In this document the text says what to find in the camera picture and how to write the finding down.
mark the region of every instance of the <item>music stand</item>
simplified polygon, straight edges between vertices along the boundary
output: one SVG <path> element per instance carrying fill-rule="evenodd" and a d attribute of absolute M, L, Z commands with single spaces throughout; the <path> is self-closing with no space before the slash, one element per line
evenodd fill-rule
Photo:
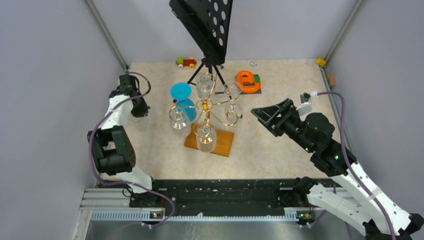
<path fill-rule="evenodd" d="M 225 62 L 227 40 L 230 26 L 233 0 L 170 0 L 172 12 L 193 37 L 204 58 L 200 66 L 188 80 L 188 84 L 196 85 L 193 79 L 203 67 L 213 74 L 216 71 L 222 85 L 225 81 L 217 66 Z"/>

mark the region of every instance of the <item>orange toy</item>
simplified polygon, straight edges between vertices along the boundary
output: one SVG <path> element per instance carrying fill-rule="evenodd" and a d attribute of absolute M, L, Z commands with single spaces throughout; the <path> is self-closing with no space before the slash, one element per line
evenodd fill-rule
<path fill-rule="evenodd" d="M 253 94 L 261 89 L 261 82 L 255 81 L 255 76 L 250 71 L 243 70 L 235 76 L 235 80 L 243 86 L 241 90 L 246 94 Z"/>

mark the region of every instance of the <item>floor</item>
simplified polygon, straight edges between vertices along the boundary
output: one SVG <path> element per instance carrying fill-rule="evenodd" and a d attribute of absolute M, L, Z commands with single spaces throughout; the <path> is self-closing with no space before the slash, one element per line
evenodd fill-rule
<path fill-rule="evenodd" d="M 235 126 L 224 126 L 211 120 L 216 128 L 234 132 L 229 157 L 184 147 L 185 139 L 174 136 L 171 131 L 168 112 L 174 104 L 170 88 L 175 83 L 186 82 L 196 69 L 179 69 L 175 62 L 133 63 L 130 70 L 145 75 L 152 86 L 145 97 L 151 107 L 148 117 L 131 116 L 125 126 L 141 169 L 155 179 L 326 177 L 314 167 L 310 155 L 299 145 L 286 135 L 274 137 L 250 113 L 252 108 L 271 106 L 285 98 L 291 98 L 298 106 L 301 93 L 324 92 L 326 89 L 319 67 L 307 65 L 304 59 L 257 60 L 257 66 L 250 63 L 250 60 L 229 60 L 225 62 L 224 69 L 220 69 L 227 82 L 234 81 L 236 74 L 242 70 L 258 74 L 261 80 L 262 94 L 239 97 L 243 118 Z M 141 79 L 140 82 L 143 92 L 147 85 Z M 217 92 L 223 90 L 220 82 L 216 86 Z M 194 94 L 190 98 L 196 102 Z M 221 94 L 212 99 L 218 102 L 228 97 Z M 323 113 L 330 123 L 337 126 L 327 96 L 315 99 L 312 106 L 314 112 Z M 212 111 L 224 119 L 223 106 L 214 106 Z M 338 130 L 333 137 L 340 140 Z"/>

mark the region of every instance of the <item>blue disc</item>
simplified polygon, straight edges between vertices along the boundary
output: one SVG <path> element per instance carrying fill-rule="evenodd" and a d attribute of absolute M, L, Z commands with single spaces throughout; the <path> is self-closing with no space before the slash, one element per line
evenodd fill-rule
<path fill-rule="evenodd" d="M 190 99 L 183 99 L 176 102 L 177 106 L 194 106 L 195 104 Z M 188 118 L 190 119 L 190 122 L 193 122 L 196 118 L 196 108 L 194 107 L 182 107 L 182 109 L 185 110 L 187 113 Z"/>
<path fill-rule="evenodd" d="M 170 94 L 177 101 L 188 99 L 192 94 L 192 88 L 188 83 L 178 82 L 171 87 Z"/>

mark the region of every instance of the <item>perforated black panel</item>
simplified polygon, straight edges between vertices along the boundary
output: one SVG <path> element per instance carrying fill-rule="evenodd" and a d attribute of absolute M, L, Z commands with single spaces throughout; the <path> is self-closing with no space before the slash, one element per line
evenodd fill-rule
<path fill-rule="evenodd" d="M 171 0 L 169 5 L 206 59 L 212 65 L 223 64 L 233 0 Z"/>

